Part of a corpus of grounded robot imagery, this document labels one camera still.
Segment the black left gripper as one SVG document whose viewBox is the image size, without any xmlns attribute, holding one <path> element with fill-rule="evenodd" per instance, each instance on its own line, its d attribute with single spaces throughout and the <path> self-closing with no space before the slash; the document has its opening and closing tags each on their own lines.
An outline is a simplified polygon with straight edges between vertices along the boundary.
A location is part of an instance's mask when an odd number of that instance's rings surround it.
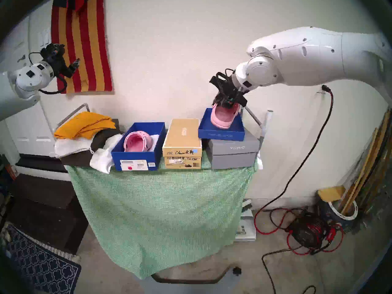
<svg viewBox="0 0 392 294">
<path fill-rule="evenodd" d="M 80 58 L 77 58 L 67 67 L 63 58 L 64 53 L 64 44 L 49 44 L 40 50 L 43 61 L 47 62 L 52 67 L 55 77 L 62 75 L 67 78 L 72 78 L 73 74 L 80 66 Z"/>
</svg>

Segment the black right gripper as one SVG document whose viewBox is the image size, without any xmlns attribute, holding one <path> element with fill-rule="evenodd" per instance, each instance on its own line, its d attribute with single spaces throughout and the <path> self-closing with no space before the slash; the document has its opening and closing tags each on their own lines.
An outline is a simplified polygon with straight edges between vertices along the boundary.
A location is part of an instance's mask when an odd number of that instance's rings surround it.
<svg viewBox="0 0 392 294">
<path fill-rule="evenodd" d="M 231 77 L 218 72 L 215 76 L 212 76 L 210 81 L 217 89 L 218 93 L 213 100 L 213 106 L 217 107 L 227 107 L 232 109 L 239 106 L 246 107 L 247 99 L 244 94 L 240 92 L 232 82 Z"/>
</svg>

